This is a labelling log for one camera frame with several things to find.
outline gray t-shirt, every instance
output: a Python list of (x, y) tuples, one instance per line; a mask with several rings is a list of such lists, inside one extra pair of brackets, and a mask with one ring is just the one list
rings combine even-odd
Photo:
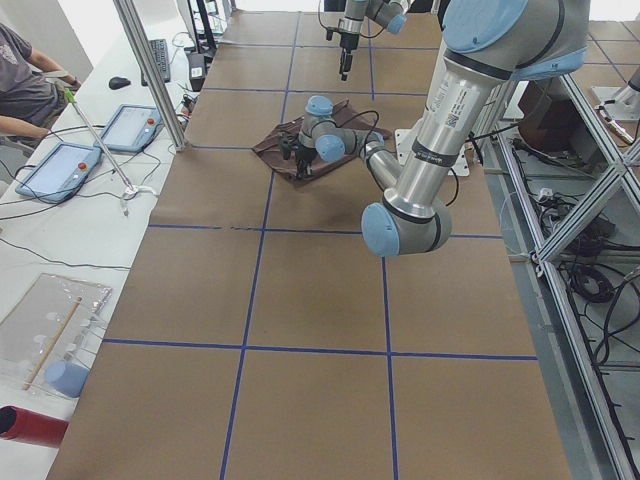
[(55, 86), (34, 73), (32, 47), (0, 23), (0, 115), (42, 125), (58, 103)]

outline brown cloth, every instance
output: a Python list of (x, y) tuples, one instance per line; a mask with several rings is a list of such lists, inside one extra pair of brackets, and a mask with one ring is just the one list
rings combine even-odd
[[(336, 121), (336, 125), (344, 126), (345, 128), (353, 128), (355, 130), (371, 129), (373, 124), (367, 122), (363, 118), (365, 115), (371, 115), (366, 113), (363, 113), (362, 116), (357, 115), (358, 112), (356, 112), (349, 105), (349, 100), (343, 100), (342, 102), (337, 103), (333, 106), (333, 118)], [(258, 155), (270, 168), (281, 174), (286, 180), (289, 180), (291, 183), (294, 183), (296, 185), (302, 185), (315, 180), (316, 178), (321, 177), (322, 175), (325, 175), (332, 170), (335, 170), (341, 165), (344, 165), (345, 163), (357, 157), (357, 155), (347, 155), (337, 162), (329, 163), (325, 162), (320, 158), (320, 156), (316, 155), (316, 158), (314, 158), (313, 162), (311, 163), (313, 176), (307, 178), (297, 178), (297, 167), (294, 158), (295, 152), (292, 153), (291, 157), (288, 160), (285, 160), (282, 157), (282, 152), (280, 151), (278, 142), (280, 140), (282, 132), (286, 132), (287, 134), (294, 136), (297, 135), (300, 132), (300, 127), (302, 126), (302, 119), (303, 117), (298, 117), (291, 122), (277, 125), (262, 142), (252, 147), (252, 150), (256, 155)], [(373, 129), (373, 131), (380, 133), (385, 140), (391, 136), (391, 132), (383, 128), (376, 127)]]

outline robotic arm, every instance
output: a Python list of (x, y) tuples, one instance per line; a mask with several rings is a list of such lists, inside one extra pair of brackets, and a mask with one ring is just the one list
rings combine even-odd
[[(588, 19), (589, 0), (452, 0), (443, 22), (445, 70), (425, 105), (406, 164), (401, 167), (379, 139), (353, 137), (353, 148), (384, 190), (381, 202), (362, 216), (364, 240), (374, 253), (422, 253), (445, 243), (451, 222), (437, 194), (491, 90), (509, 80), (539, 80), (579, 68)], [(327, 161), (341, 150), (332, 146), (326, 155), (326, 146), (354, 134), (336, 131), (333, 124), (329, 135), (335, 137), (330, 142), (312, 135)]]
[(381, 27), (394, 35), (400, 33), (407, 21), (405, 13), (414, 0), (347, 0), (344, 16), (338, 20), (338, 27), (325, 27), (327, 40), (333, 39), (333, 34), (340, 35), (340, 78), (345, 81), (351, 71), (353, 50), (358, 48), (358, 40), (365, 17), (370, 18)]

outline red cylinder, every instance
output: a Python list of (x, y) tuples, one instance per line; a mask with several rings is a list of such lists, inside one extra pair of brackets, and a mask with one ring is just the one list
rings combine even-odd
[(0, 438), (59, 447), (69, 423), (19, 407), (0, 408)]

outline person's arm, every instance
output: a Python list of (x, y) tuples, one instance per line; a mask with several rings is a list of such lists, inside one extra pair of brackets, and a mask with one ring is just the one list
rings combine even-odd
[(46, 128), (35, 125), (13, 117), (0, 115), (0, 132), (19, 137), (43, 138), (49, 133)]
[[(58, 64), (58, 62), (56, 62), (48, 55), (42, 53), (41, 51), (36, 50), (35, 48), (31, 50), (31, 56), (29, 56), (25, 60), (34, 67), (38, 67), (43, 72), (55, 72), (58, 70), (64, 70), (64, 68), (62, 68), (60, 64)], [(82, 85), (80, 81), (73, 75), (66, 75), (64, 77), (61, 77), (60, 79), (65, 83), (68, 83), (72, 87), (80, 88), (80, 86)]]

